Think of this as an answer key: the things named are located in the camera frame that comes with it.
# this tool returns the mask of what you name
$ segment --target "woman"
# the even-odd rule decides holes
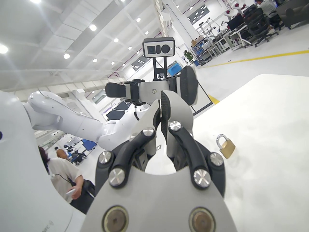
[[[48,158],[42,147],[39,147],[39,151],[55,189],[71,206],[86,214],[93,198],[87,192],[82,194],[84,178],[79,169],[66,159]]]

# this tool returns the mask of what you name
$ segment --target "yellow floor line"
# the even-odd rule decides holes
[[[213,96],[211,96],[210,94],[208,94],[210,100],[214,103],[217,104],[218,102],[220,102],[218,99],[215,99]]]
[[[240,63],[240,62],[246,62],[246,61],[261,60],[261,59],[267,59],[267,58],[277,58],[277,57],[292,56],[292,55],[299,55],[299,54],[306,54],[306,53],[309,53],[309,51],[296,51],[296,52],[282,53],[282,54],[270,55],[270,56],[259,57],[259,58],[243,59],[243,60],[237,60],[237,61],[232,61],[232,62],[218,64],[218,65],[209,65],[206,67],[214,67],[214,66],[219,66],[219,65],[227,65],[227,64]]]

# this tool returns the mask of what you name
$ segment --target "potted plant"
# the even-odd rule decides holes
[[[183,55],[190,61],[191,64],[193,64],[193,55],[189,51],[185,50]]]

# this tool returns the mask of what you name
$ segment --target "smartphone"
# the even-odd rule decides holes
[[[67,194],[67,195],[72,195],[75,191],[76,191],[76,189],[71,189],[71,190],[68,191],[66,194]]]

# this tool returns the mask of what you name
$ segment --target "camera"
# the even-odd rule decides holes
[[[146,58],[172,57],[175,55],[175,39],[173,37],[144,39],[143,51]]]

